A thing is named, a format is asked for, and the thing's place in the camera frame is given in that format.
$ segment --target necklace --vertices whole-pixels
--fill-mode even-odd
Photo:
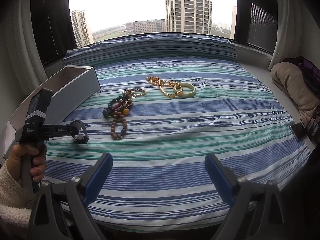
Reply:
[[[125,115],[128,115],[130,112],[131,107],[133,106],[133,98],[136,97],[142,97],[146,95],[146,91],[140,88],[132,88],[132,89],[126,89],[122,92],[122,96],[119,96],[117,98],[113,98],[109,104],[108,107],[105,107],[102,111],[102,114],[106,118],[113,117],[113,122],[111,124],[111,131],[110,135],[112,139],[120,140],[123,136],[127,133],[127,121],[125,119]],[[116,134],[116,125],[118,120],[122,122],[123,129],[121,130],[120,134]]]
[[[160,90],[162,91],[162,93],[164,93],[169,98],[174,98],[174,97],[178,96],[181,92],[183,92],[182,86],[178,82],[175,82],[173,80],[169,80],[168,84],[166,84],[165,80],[160,79],[158,77],[146,77],[146,79],[152,85],[158,86],[160,88]],[[179,90],[177,90],[177,92],[174,94],[168,94],[163,89],[163,87],[174,87],[174,86],[179,88]]]

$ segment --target hand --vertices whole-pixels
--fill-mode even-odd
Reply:
[[[47,168],[45,162],[47,147],[42,145],[40,149],[37,149],[27,144],[17,144],[12,147],[9,158],[7,160],[7,169],[10,175],[22,186],[21,180],[21,157],[25,154],[37,155],[33,158],[33,164],[35,167],[31,168],[30,174],[34,181],[41,181],[44,177],[44,171]]]

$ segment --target pale green bangle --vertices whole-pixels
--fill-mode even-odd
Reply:
[[[178,94],[179,97],[182,97],[182,98],[191,98],[191,97],[193,97],[194,94],[196,93],[196,88],[195,88],[195,86],[192,85],[192,84],[190,84],[190,83],[179,83],[179,85],[182,86],[182,87],[187,87],[187,88],[191,88],[191,89],[192,89],[192,92],[190,92],[190,93],[184,93],[184,92],[179,93],[179,94]],[[174,93],[179,92],[179,90],[177,90],[176,86],[177,86],[177,85],[175,85],[175,86],[173,87]]]

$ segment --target gold chain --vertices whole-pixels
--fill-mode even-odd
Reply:
[[[160,79],[158,77],[146,77],[147,81],[150,82],[152,85],[158,86],[160,88],[160,90],[162,91],[162,93],[164,93],[167,97],[169,98],[174,98],[177,95],[179,95],[181,92],[183,92],[183,88],[182,86],[179,85],[178,82],[175,82],[173,80],[169,80],[168,84],[166,84],[166,81],[163,79]],[[174,87],[177,86],[177,88],[179,88],[180,90],[178,90],[178,92],[176,92],[175,94],[168,94],[166,91],[164,91],[164,89],[162,87]]]
[[[130,88],[130,89],[126,89],[123,91],[123,93],[126,93],[129,97],[131,98],[136,98],[136,97],[142,97],[146,95],[146,91],[140,88]]]

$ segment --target smartphone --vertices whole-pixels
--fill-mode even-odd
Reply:
[[[290,130],[292,131],[297,141],[302,140],[303,137],[307,135],[307,130],[303,127],[302,123],[291,125]]]

